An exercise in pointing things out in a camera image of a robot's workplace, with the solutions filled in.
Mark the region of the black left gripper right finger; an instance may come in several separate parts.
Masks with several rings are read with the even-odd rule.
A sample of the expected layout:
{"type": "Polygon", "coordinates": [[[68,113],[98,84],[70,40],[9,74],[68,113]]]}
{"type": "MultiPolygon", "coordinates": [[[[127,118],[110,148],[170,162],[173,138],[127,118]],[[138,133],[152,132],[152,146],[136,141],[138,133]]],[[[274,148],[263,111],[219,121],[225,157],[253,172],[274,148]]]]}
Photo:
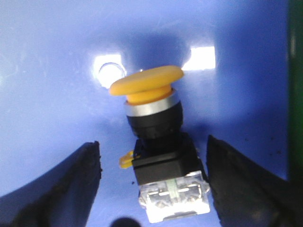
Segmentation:
{"type": "Polygon", "coordinates": [[[223,227],[301,227],[303,189],[259,166],[230,144],[208,137],[206,165],[223,227]]]}

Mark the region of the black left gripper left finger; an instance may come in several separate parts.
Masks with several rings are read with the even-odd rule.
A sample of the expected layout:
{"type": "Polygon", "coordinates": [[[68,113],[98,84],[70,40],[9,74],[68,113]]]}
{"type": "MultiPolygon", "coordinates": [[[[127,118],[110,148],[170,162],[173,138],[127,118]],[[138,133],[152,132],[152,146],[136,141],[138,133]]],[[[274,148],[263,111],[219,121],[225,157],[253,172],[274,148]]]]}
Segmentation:
{"type": "Polygon", "coordinates": [[[34,181],[0,198],[2,227],[84,227],[101,179],[99,142],[87,142],[34,181]]]}

